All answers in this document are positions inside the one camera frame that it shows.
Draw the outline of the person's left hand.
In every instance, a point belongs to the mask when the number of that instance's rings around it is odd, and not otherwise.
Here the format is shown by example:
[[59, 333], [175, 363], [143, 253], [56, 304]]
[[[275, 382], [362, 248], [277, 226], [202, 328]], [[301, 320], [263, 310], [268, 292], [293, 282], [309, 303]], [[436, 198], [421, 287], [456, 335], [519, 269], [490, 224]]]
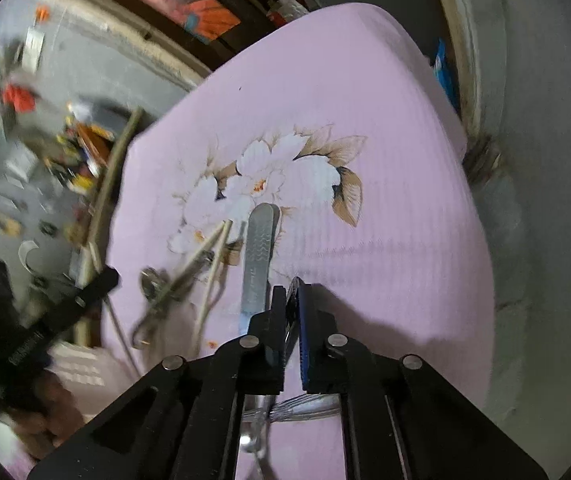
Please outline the person's left hand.
[[85, 425], [72, 392], [57, 375], [45, 372], [35, 384], [40, 408], [34, 412], [11, 410], [12, 429], [25, 451], [42, 460]]

